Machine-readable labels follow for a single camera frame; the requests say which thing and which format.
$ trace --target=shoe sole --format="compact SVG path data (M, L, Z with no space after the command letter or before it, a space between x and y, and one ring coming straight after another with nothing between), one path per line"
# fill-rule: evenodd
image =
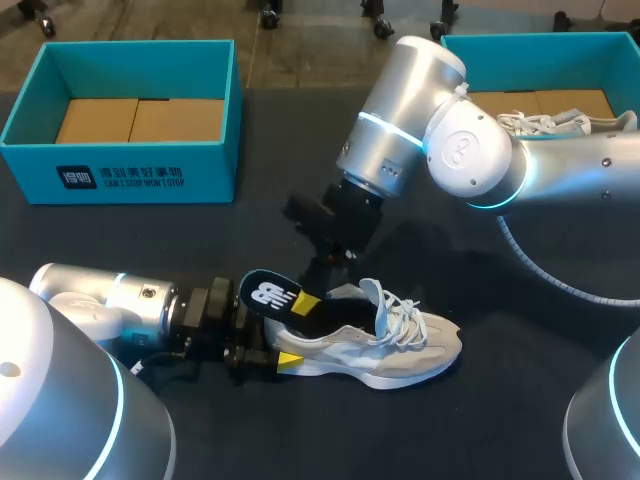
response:
M286 375L298 375L301 377L317 377L325 375L327 373L340 373L343 375L350 375L357 378L367 387L375 390L394 390L397 388L404 388L416 383L424 382L436 375L441 374L456 360L454 358L449 363L441 365L440 367L429 370L428 372L421 373L420 375L413 375L411 377L380 377L378 375L372 375L357 368L349 367L347 365L341 365L338 363L320 362L317 360L304 359L304 363L298 367L293 367L280 372Z

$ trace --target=teal box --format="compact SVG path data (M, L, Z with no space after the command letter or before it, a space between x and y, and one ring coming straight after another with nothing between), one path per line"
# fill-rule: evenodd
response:
M220 140L55 144L74 98L224 99ZM31 204L228 203L241 116L231 40L49 43L20 91L0 153Z
M471 92L601 89L616 116L640 115L640 50L626 32L454 35L442 45L464 62Z

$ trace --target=white shoelace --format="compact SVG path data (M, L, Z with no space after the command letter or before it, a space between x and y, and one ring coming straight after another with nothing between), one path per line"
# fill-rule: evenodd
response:
M398 347L421 347L427 343L427 324L416 305L420 302L400 300L393 293L383 290L387 306L387 334L379 340L369 340L373 346L397 345ZM416 327L411 335L407 335L411 323Z
M556 124L549 115L531 115L514 110L514 114L502 113L498 115L498 123L504 129L515 135L553 135Z

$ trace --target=white sneaker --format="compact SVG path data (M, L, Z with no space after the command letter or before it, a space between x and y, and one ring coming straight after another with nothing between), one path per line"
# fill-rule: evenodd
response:
M628 110L618 118L589 117L577 108L549 115L525 117L522 112L498 115L498 123L510 135L590 135L592 133L631 131L638 129L638 117Z
M350 299L344 308L338 304L341 299ZM363 304L356 308L354 301L358 299ZM327 300L319 302L318 305L333 302L332 306L319 308L327 314L346 315L344 309L351 309L352 323L360 328L343 324L328 335L305 338L284 324L265 318L267 341L282 352L304 358L302 365L280 370L281 373L303 376L344 373L371 388L387 390L438 375L462 350L459 328L454 323L420 312L416 308L418 302L400 300L383 290L377 280L365 278L360 281L360 288L340 287L330 292ZM318 321L322 321L320 315L313 318L313 322Z

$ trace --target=dark tabletop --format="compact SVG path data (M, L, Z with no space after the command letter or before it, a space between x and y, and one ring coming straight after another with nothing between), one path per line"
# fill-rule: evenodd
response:
M232 205L32 207L0 162L0 275L26 285L38 267L60 262L200 286L257 267L295 278L312 248L280 209L290 190L320 195L338 178L337 153L366 95L246 92ZM0 125L14 99L0 95ZM570 213L509 222L555 276L600 295L640 296L637 214ZM158 393L176 428L177 480L568 478L566 407L635 330L636 311L545 284L518 263L491 215L424 172L385 205L357 276L460 325L459 364L393 392L337 376L237 385L212 363L196 383L168 376Z

